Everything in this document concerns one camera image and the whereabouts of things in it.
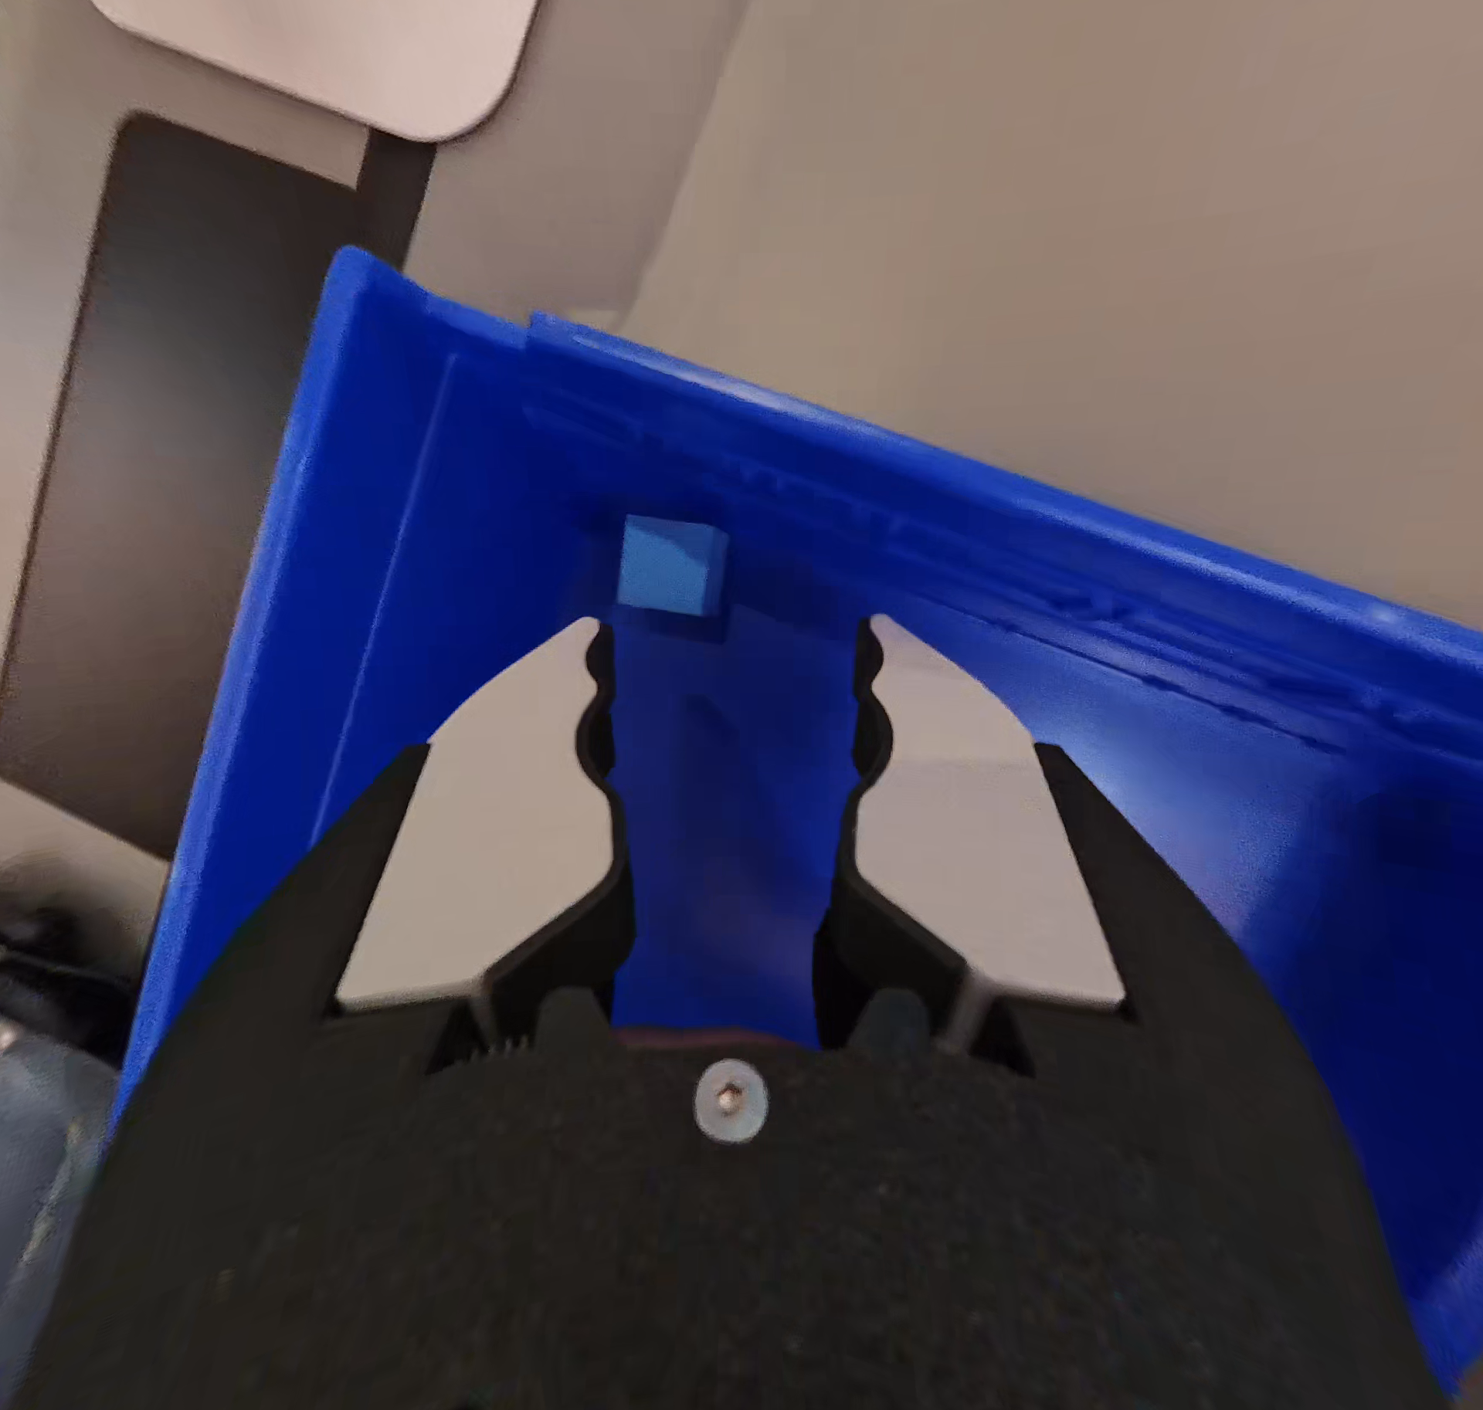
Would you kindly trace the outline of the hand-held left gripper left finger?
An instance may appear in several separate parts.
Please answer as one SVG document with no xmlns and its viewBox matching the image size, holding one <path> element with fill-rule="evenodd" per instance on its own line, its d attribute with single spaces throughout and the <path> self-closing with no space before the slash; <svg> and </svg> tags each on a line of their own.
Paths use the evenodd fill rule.
<svg viewBox="0 0 1483 1410">
<path fill-rule="evenodd" d="M 358 1012 L 472 1000 L 533 1018 L 547 994 L 610 1008 L 638 937 L 616 767 L 614 633 L 577 619 L 444 720 L 340 980 Z"/>
</svg>

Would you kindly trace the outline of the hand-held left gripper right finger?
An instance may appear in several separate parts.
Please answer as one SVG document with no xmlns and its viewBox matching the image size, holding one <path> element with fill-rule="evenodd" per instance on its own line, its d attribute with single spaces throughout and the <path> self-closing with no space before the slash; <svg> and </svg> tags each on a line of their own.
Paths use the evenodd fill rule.
<svg viewBox="0 0 1483 1410">
<path fill-rule="evenodd" d="M 890 617 L 863 619 L 853 690 L 825 1016 L 884 990 L 930 1018 L 987 1018 L 1001 998 L 1119 1012 L 1127 986 L 1030 730 Z"/>
</svg>

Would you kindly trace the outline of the blue plastic bin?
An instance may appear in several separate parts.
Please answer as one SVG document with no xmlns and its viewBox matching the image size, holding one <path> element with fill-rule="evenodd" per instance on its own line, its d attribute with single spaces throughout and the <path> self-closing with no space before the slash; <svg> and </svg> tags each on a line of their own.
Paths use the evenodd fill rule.
<svg viewBox="0 0 1483 1410">
<path fill-rule="evenodd" d="M 730 534 L 719 619 L 616 602 L 628 515 Z M 123 1096 L 354 797 L 616 625 L 636 1022 L 807 1035 L 890 613 L 1062 745 L 1239 941 L 1363 1164 L 1423 1353 L 1480 1359 L 1480 633 L 360 249 L 322 290 Z"/>
</svg>

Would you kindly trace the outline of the light blue wooden cube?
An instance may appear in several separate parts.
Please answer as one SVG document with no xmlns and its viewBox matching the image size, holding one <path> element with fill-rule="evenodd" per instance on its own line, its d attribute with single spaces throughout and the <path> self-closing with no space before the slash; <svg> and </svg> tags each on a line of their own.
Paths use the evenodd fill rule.
<svg viewBox="0 0 1483 1410">
<path fill-rule="evenodd" d="M 640 611 L 719 619 L 730 534 L 707 523 L 630 513 L 616 602 Z"/>
</svg>

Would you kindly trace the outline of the grey bag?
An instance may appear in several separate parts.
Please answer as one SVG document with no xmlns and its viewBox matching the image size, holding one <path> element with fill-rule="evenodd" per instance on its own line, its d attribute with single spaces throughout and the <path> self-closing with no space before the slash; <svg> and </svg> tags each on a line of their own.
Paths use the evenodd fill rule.
<svg viewBox="0 0 1483 1410">
<path fill-rule="evenodd" d="M 34 1331 L 103 1158 L 119 1075 L 95 1055 L 5 1020 L 5 1355 Z"/>
</svg>

